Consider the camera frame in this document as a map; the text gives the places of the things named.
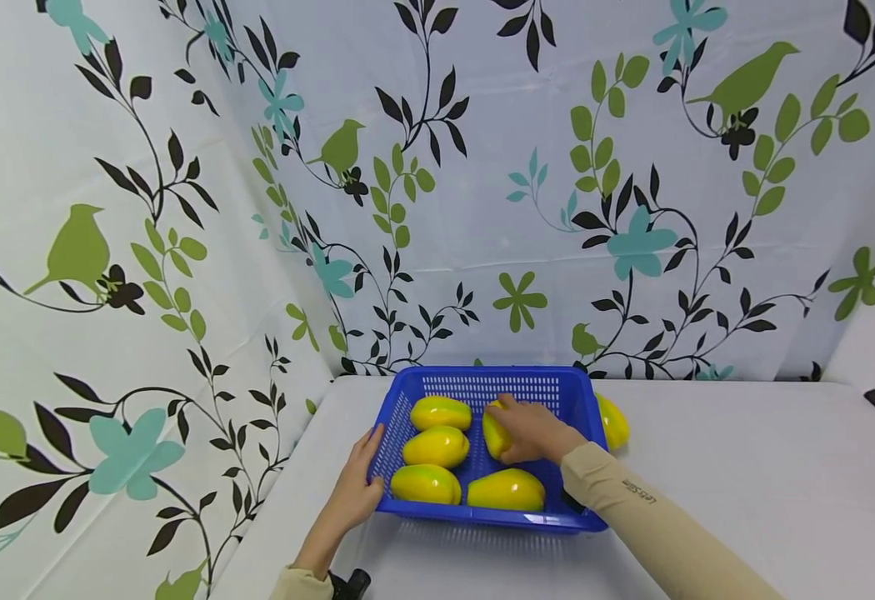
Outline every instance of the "white table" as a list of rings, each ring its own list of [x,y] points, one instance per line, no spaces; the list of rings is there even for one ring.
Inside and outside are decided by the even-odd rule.
[[[266,599],[388,377],[331,387],[216,588]],[[792,600],[875,598],[875,410],[837,384],[601,381],[632,426],[622,459]],[[664,598],[613,532],[546,537],[375,514],[332,566],[368,600]]]

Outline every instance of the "arm sleeve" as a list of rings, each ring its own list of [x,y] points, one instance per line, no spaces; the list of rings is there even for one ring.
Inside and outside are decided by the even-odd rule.
[[[285,567],[271,593],[271,600],[331,600],[334,586],[331,576],[318,581],[311,571]]]
[[[562,461],[564,487],[599,514],[672,600],[783,600],[736,554],[590,442]]]

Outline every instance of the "fabric backdrop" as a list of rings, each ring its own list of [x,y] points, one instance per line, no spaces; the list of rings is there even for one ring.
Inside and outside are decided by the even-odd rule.
[[[871,0],[0,2],[1,599],[205,598],[335,374],[817,379],[860,303]]]

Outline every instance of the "left hand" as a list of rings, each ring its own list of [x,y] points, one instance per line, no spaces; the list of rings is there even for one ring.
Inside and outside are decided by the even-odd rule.
[[[344,463],[334,492],[320,512],[316,526],[326,528],[331,535],[343,536],[372,516],[383,496],[383,479],[375,477],[368,484],[368,468],[377,454],[381,437],[383,425],[378,425],[351,448],[351,455]]]

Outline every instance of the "basket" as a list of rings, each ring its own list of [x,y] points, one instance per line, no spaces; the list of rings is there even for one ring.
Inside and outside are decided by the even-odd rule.
[[[385,480],[385,497],[377,510],[406,518],[522,527],[550,533],[573,534],[608,529],[597,514],[578,505],[563,491],[560,468],[544,460],[518,465],[544,485],[543,512],[467,506],[471,481],[506,468],[488,454],[482,428],[484,405],[491,403],[499,393],[513,393],[519,402],[543,404],[585,438],[608,448],[588,375],[577,368],[410,367],[394,378],[376,421],[376,424],[385,424],[381,447],[369,470],[370,476],[380,475]],[[470,451],[461,465],[451,469],[461,482],[461,505],[408,502],[394,498],[391,493],[392,475],[404,465],[401,450],[410,438],[418,435],[418,430],[411,424],[411,409],[418,399],[431,394],[461,400],[471,408],[471,428],[465,434]]]

